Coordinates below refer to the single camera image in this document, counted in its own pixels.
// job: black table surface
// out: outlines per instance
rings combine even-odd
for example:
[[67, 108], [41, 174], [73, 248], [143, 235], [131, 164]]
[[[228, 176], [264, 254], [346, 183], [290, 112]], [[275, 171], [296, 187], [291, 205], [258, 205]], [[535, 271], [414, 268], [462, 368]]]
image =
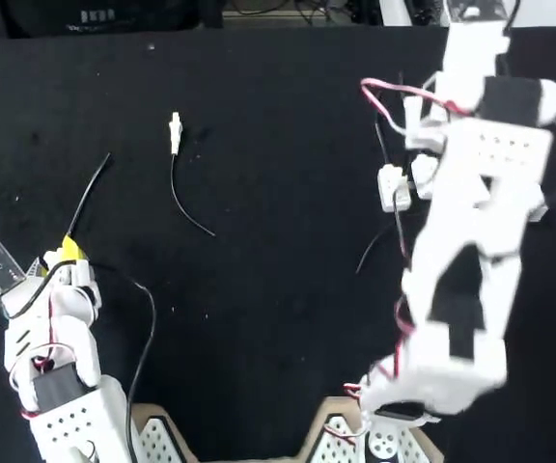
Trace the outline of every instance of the black table surface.
[[[295, 454], [322, 399], [398, 336], [396, 236], [354, 275], [393, 220], [359, 79], [402, 71], [421, 83], [444, 41], [436, 29], [353, 28], [0, 42], [0, 239], [22, 265], [57, 247], [111, 151], [77, 241], [155, 294], [136, 400], [164, 406], [202, 460]], [[556, 81], [556, 29], [516, 31], [510, 61]], [[178, 189], [214, 239], [170, 196], [174, 110], [187, 130]], [[400, 139], [388, 143], [402, 158]], [[555, 188], [556, 141], [543, 185]], [[405, 219], [411, 239], [421, 223]], [[556, 210], [522, 255], [508, 384], [427, 428], [452, 461], [556, 461]], [[98, 276], [103, 372], [127, 389], [150, 311], [125, 281]], [[0, 317], [0, 461], [39, 461], [7, 385], [4, 329]]]

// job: red and white wire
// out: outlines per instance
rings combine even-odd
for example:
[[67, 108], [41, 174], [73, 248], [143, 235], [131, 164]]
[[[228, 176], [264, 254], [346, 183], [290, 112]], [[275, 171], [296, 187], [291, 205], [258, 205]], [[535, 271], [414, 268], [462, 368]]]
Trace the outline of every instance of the red and white wire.
[[331, 434], [334, 437], [337, 437], [338, 439], [342, 439], [343, 441], [351, 444], [352, 446], [355, 445], [355, 441], [354, 439], [357, 439], [359, 437], [362, 437], [364, 434], [366, 434], [368, 432], [368, 430], [370, 429], [369, 425], [366, 425], [364, 427], [362, 427], [362, 429], [360, 429], [359, 431], [353, 433], [353, 434], [343, 434], [342, 432], [334, 429], [333, 427], [331, 427], [329, 424], [324, 424], [323, 425], [323, 429], [325, 430], [325, 432], [327, 434]]
[[440, 99], [437, 95], [433, 92], [429, 92], [424, 89], [420, 89], [418, 87], [411, 87], [410, 85], [399, 85], [399, 84], [392, 84], [390, 82], [386, 82], [380, 79], [374, 79], [372, 77], [367, 77], [362, 79], [360, 82], [360, 86], [362, 89], [362, 93], [366, 97], [367, 100], [371, 102], [371, 104], [375, 107], [375, 109], [383, 115], [383, 117], [387, 120], [387, 123], [392, 127], [395, 132], [400, 133], [402, 136], [406, 136], [406, 129], [404, 127], [399, 126], [396, 121], [392, 118], [390, 111], [385, 107], [383, 103], [381, 103], [378, 98], [370, 91], [370, 88], [374, 89], [383, 89], [383, 90], [392, 90], [396, 92], [404, 92], [412, 95], [421, 96], [423, 99], [428, 101], [432, 101], [435, 104], [445, 108], [446, 110], [457, 113], [463, 116], [468, 115], [468, 112], [460, 109], [457, 105], [451, 101], [444, 101]]
[[398, 328], [399, 330], [401, 330], [403, 335], [411, 336], [415, 331], [415, 326], [413, 326], [411, 323], [407, 321], [404, 321], [401, 318], [401, 308], [404, 304], [404, 299], [405, 298], [403, 294], [401, 298], [398, 301], [396, 301], [396, 303], [394, 304], [394, 319], [396, 320], [396, 324], [398, 325]]

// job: wire connector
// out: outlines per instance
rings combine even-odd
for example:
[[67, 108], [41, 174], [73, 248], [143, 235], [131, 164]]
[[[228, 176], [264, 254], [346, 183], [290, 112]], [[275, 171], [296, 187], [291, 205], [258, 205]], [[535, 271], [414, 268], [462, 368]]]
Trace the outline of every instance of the wire connector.
[[385, 164], [376, 177], [378, 194], [381, 198], [383, 212], [393, 212], [396, 193], [396, 209], [407, 210], [411, 207], [411, 193], [403, 169], [392, 164]]
[[417, 196], [421, 200], [432, 199], [432, 185], [438, 167], [439, 160], [436, 157], [428, 156], [422, 152], [411, 163], [411, 173], [413, 174]]
[[181, 133], [183, 132], [180, 113], [173, 113], [169, 128], [171, 129], [171, 154], [177, 156], [180, 153]]

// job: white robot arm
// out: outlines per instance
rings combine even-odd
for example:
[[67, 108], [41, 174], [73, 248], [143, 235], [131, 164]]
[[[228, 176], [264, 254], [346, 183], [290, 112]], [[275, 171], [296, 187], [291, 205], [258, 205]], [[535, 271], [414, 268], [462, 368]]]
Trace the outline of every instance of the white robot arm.
[[[519, 249], [542, 206], [552, 134], [541, 127], [555, 121], [556, 84], [495, 76], [497, 56], [509, 44], [500, 0], [447, 0], [446, 9], [452, 23], [443, 70], [431, 82], [438, 101], [461, 111], [434, 104], [422, 118], [420, 96], [404, 102], [406, 147], [440, 159], [428, 166], [425, 182], [415, 178], [431, 206], [395, 309], [403, 336], [393, 355], [350, 385], [368, 425], [436, 422], [505, 383], [503, 337], [521, 271]], [[427, 170], [429, 157], [422, 156], [414, 176]], [[387, 181], [397, 168], [384, 169], [384, 210], [407, 208], [402, 170]], [[412, 324], [401, 317], [407, 308]]]
[[133, 422], [135, 454], [128, 448], [124, 391], [100, 371], [90, 328], [102, 301], [90, 263], [66, 237], [42, 265], [25, 276], [0, 243], [0, 309], [9, 320], [4, 366], [42, 460], [146, 463]]

